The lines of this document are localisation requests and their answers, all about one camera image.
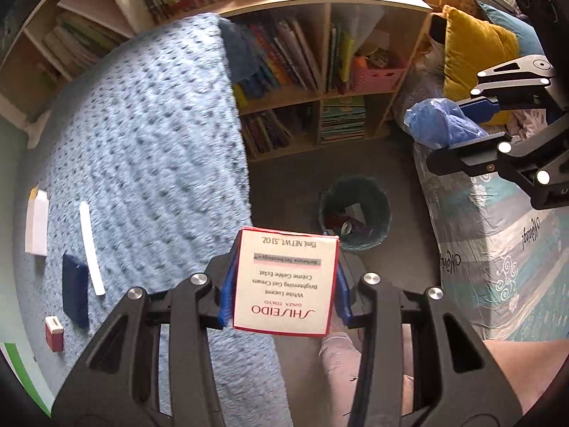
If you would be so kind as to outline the blue plastic wrapper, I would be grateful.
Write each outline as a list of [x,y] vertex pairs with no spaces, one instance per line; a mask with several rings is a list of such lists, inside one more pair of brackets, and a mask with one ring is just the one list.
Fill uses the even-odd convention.
[[447,98],[428,98],[414,104],[405,112],[403,123],[416,142],[431,149],[489,136]]

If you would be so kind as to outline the white marker pen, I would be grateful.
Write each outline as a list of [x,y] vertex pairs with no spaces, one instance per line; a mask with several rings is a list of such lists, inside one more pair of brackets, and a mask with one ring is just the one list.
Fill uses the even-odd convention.
[[95,290],[96,296],[104,296],[106,294],[106,290],[104,287],[104,282],[102,280],[102,275],[100,273],[99,261],[97,260],[96,256],[94,235],[92,234],[90,207],[86,201],[81,201],[79,204],[79,217],[82,240],[92,287]]

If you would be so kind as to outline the white cosmetics box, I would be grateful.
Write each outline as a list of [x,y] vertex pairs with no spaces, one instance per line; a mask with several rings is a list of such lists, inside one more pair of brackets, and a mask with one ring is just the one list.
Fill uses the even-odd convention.
[[278,336],[325,336],[339,253],[336,235],[243,228],[233,328]]

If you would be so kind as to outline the white yellow carton box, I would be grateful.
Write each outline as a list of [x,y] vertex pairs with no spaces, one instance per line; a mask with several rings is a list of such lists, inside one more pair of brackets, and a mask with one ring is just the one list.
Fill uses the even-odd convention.
[[34,187],[29,196],[24,248],[26,253],[47,256],[47,224],[48,224],[49,199],[44,190]]

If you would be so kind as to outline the red drink can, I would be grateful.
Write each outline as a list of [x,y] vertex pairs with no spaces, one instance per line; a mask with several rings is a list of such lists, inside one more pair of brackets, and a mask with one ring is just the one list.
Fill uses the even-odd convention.
[[349,218],[341,225],[340,236],[369,236],[369,228],[362,222]]

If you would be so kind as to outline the mustard yellow pillow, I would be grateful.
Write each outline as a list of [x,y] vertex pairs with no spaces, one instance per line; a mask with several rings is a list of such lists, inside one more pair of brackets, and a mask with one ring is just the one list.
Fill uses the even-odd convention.
[[449,5],[442,16],[447,22],[443,96],[458,102],[470,97],[478,72],[517,59],[519,43],[511,31]]

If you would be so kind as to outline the person left leg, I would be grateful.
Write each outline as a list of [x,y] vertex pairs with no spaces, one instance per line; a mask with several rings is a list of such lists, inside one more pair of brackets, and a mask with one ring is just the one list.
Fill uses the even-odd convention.
[[[414,377],[412,336],[409,325],[402,326],[403,335],[403,392],[401,413],[412,412]],[[361,352],[346,332],[336,331],[323,337],[319,350],[331,393],[331,425],[347,426],[359,378]]]

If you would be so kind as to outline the person leg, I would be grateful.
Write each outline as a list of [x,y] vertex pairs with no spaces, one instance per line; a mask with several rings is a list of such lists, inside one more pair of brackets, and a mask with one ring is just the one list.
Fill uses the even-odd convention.
[[554,381],[568,357],[568,340],[485,340],[525,415]]
[[[412,336],[409,325],[402,326],[403,335],[403,392],[401,413],[412,412],[414,377]],[[361,352],[346,332],[336,331],[323,337],[319,350],[331,393],[331,425],[347,426],[359,378]]]

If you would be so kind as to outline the small red white box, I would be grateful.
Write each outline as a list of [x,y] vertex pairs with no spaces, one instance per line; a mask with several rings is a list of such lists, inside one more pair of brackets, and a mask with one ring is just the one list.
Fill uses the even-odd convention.
[[46,316],[44,320],[45,340],[54,353],[64,351],[64,327],[57,316]]

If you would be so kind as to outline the patterned grey teal bedding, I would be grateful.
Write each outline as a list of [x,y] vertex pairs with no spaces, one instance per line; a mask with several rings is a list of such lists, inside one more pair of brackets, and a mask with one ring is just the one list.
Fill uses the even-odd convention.
[[[444,97],[447,22],[442,11],[431,16],[429,31],[393,105],[393,118],[400,126],[405,126],[405,112],[414,104]],[[466,14],[514,33],[519,57],[543,51],[534,28],[523,19],[480,2]],[[415,145],[443,289],[485,338],[566,338],[567,209],[532,208],[528,196],[498,174],[432,174],[428,153],[426,146]]]

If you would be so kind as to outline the person right leg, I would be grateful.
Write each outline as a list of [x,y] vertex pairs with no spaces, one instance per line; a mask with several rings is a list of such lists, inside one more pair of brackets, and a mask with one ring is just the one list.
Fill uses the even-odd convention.
[[525,415],[554,381],[568,357],[568,340],[485,340]]

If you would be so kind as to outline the dark blue flat box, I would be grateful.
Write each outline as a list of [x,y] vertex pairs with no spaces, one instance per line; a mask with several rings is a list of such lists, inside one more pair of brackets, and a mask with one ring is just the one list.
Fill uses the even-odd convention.
[[62,299],[64,313],[80,329],[88,329],[89,268],[73,255],[62,257]]

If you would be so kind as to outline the pink plastic basket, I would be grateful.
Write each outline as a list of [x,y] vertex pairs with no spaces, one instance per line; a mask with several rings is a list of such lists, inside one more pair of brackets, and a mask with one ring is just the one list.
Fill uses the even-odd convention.
[[350,90],[361,94],[381,94],[393,91],[404,68],[377,68],[365,57],[357,56],[351,65]]

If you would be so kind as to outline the wooden bookshelf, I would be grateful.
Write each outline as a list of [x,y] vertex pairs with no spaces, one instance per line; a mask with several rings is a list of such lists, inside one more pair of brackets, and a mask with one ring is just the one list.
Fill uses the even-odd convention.
[[[431,13],[424,0],[41,0],[1,39],[1,116],[35,148],[56,97],[123,43],[202,14],[233,23],[245,64],[232,93],[246,155],[263,160],[374,137]],[[404,72],[350,90],[355,57]]]

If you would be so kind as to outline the blue knitted bed blanket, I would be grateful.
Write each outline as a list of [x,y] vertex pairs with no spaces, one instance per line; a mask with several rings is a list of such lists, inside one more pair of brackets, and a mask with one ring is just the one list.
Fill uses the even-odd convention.
[[[251,223],[249,174],[232,93],[247,49],[236,26],[202,14],[123,43],[53,101],[15,175],[15,287],[49,389],[129,288],[167,290],[226,253]],[[31,190],[49,199],[47,256],[25,252]],[[64,319],[62,355],[44,339],[62,316],[62,257],[85,259],[79,204],[90,207],[106,294],[88,296],[88,329]]]

